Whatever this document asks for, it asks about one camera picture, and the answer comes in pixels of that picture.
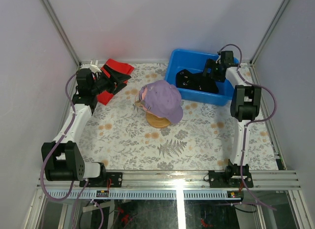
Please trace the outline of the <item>black cap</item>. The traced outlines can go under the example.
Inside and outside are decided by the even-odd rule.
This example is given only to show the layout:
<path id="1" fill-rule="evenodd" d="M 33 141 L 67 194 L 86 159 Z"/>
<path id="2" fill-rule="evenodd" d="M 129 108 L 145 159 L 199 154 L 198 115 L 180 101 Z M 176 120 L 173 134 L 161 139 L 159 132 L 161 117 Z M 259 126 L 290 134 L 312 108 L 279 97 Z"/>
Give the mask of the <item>black cap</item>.
<path id="1" fill-rule="evenodd" d="M 214 79 L 203 73 L 191 73 L 183 69 L 176 74 L 176 87 L 205 93 L 218 94 L 219 89 Z"/>

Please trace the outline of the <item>blue plastic bin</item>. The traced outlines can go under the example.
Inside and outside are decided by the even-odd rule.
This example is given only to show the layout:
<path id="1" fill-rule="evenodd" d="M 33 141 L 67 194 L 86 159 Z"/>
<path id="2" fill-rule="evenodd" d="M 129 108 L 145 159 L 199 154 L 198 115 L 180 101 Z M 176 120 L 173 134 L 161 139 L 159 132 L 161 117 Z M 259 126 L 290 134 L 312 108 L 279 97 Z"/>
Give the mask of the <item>blue plastic bin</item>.
<path id="1" fill-rule="evenodd" d="M 203 72 L 207 59 L 217 60 L 218 55 L 196 52 L 192 50 L 176 49 L 172 52 L 170 62 L 165 75 L 165 80 L 176 85 L 176 74 L 187 69 L 191 73 Z M 229 81 L 216 82 L 219 89 L 218 94 L 199 92 L 194 90 L 178 88 L 182 99 L 201 103 L 224 106 L 232 100 L 234 88 Z"/>

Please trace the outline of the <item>purple LA baseball cap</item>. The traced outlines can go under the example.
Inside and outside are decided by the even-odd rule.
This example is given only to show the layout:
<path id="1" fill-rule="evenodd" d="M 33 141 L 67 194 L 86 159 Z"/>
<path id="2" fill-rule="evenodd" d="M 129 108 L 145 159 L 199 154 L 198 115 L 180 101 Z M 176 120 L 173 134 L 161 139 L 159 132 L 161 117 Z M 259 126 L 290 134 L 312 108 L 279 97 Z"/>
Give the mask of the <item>purple LA baseball cap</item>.
<path id="1" fill-rule="evenodd" d="M 144 111 L 166 118 L 172 124 L 179 123 L 184 113 L 181 107 L 182 96 L 176 86 L 158 80 L 147 84 L 147 87 Z"/>

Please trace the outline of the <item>wooden hat stand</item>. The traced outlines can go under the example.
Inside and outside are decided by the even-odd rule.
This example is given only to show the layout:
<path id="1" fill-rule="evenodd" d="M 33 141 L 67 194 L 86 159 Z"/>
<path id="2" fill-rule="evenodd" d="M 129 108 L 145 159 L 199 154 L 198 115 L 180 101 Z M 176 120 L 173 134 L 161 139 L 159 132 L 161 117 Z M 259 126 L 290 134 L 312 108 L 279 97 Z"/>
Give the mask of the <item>wooden hat stand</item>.
<path id="1" fill-rule="evenodd" d="M 146 120 L 151 127 L 156 129 L 163 129 L 171 125 L 168 119 L 157 117 L 149 112 L 146 112 Z"/>

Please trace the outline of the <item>pink baseball cap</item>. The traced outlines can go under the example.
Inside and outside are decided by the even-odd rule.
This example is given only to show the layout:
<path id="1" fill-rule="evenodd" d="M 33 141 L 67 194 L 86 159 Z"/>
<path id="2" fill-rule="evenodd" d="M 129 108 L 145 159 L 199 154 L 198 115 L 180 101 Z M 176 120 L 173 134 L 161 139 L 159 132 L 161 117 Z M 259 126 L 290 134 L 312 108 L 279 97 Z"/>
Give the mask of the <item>pink baseball cap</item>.
<path id="1" fill-rule="evenodd" d="M 148 92 L 148 87 L 147 85 L 143 86 L 140 91 L 139 91 L 139 94 L 138 94 L 138 99 L 141 103 L 145 103 L 145 97 L 147 95 L 147 92 Z"/>

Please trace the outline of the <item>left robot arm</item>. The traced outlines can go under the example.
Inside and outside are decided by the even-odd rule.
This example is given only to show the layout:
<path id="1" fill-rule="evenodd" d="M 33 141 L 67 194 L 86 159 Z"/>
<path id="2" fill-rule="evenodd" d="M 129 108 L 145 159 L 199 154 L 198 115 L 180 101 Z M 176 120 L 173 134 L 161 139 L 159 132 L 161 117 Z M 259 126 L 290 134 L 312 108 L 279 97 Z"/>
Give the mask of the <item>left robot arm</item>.
<path id="1" fill-rule="evenodd" d="M 108 65 L 99 69 L 95 65 L 81 68 L 72 76 L 77 86 L 73 96 L 67 94 L 70 111 L 59 134 L 52 142 L 42 145 L 43 168 L 41 174 L 48 181 L 82 181 L 91 179 L 97 187 L 107 183 L 108 175 L 102 163 L 86 163 L 78 147 L 87 121 L 97 105 L 97 96 L 108 92 L 115 95 L 131 78 Z"/>

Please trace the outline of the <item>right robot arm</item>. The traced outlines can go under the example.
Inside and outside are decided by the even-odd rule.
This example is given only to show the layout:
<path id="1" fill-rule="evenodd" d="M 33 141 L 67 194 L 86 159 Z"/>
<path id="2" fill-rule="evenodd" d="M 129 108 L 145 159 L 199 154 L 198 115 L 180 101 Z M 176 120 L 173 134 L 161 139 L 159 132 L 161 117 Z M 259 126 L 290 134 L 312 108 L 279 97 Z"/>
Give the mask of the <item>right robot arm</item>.
<path id="1" fill-rule="evenodd" d="M 247 151 L 249 124 L 259 115 L 261 88 L 247 81 L 239 71 L 232 51 L 219 50 L 217 60 L 208 59 L 202 75 L 217 82 L 229 81 L 234 88 L 230 114 L 235 120 L 234 142 L 230 165 L 242 168 L 248 164 Z"/>

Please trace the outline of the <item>red folded cloth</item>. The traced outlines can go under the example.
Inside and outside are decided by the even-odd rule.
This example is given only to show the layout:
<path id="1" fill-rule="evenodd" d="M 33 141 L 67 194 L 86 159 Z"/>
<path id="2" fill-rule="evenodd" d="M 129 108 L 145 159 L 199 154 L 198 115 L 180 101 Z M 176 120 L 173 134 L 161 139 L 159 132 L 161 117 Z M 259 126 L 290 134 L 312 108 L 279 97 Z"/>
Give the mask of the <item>red folded cloth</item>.
<path id="1" fill-rule="evenodd" d="M 104 74 L 106 74 L 108 77 L 110 76 L 108 71 L 105 69 L 105 66 L 108 66 L 112 68 L 113 70 L 122 73 L 131 75 L 131 73 L 134 71 L 134 67 L 127 64 L 127 63 L 121 63 L 113 59 L 108 59 L 106 63 L 100 68 L 101 71 L 103 71 Z M 108 93 L 107 91 L 101 93 L 97 96 L 97 101 L 103 105 L 107 105 L 108 102 L 114 97 L 113 94 Z"/>

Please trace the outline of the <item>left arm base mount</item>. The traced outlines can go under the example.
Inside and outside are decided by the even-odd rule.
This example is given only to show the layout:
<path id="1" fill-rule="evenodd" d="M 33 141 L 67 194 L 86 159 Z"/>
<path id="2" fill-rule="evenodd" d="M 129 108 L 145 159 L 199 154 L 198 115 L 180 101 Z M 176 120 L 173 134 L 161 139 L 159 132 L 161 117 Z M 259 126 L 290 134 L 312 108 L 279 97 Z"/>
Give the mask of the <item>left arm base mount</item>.
<path id="1" fill-rule="evenodd" d="M 100 175 L 96 178 L 89 178 L 88 187 L 92 188 L 121 188 L 123 182 L 122 172 L 108 172 L 104 164 L 100 165 Z"/>

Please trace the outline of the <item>aluminium front rail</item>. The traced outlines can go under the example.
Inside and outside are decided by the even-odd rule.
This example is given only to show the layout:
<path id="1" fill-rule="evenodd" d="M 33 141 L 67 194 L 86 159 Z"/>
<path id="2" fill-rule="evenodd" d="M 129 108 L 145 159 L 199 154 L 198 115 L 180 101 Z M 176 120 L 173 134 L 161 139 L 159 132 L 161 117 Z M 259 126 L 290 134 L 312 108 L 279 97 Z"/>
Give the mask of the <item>aluminium front rail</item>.
<path id="1" fill-rule="evenodd" d="M 48 194 L 67 199 L 236 199 L 242 196 L 246 187 L 238 183 L 235 187 L 213 186 L 214 179 L 207 171 L 153 171 L 123 170 L 119 187 L 80 187 L 78 181 L 47 181 L 44 184 Z"/>

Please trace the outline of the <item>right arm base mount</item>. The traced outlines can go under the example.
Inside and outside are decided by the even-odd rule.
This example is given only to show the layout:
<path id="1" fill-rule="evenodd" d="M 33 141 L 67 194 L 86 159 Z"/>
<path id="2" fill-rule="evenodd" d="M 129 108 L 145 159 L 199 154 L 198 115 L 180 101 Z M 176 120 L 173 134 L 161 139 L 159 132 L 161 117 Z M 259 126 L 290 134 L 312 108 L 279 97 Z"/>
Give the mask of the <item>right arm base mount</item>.
<path id="1" fill-rule="evenodd" d="M 210 184 L 211 188 L 245 187 L 244 182 L 248 188 L 253 188 L 252 174 L 250 173 L 249 165 L 240 166 L 233 164 L 230 160 L 228 160 L 224 171 L 209 170 L 203 179 Z"/>

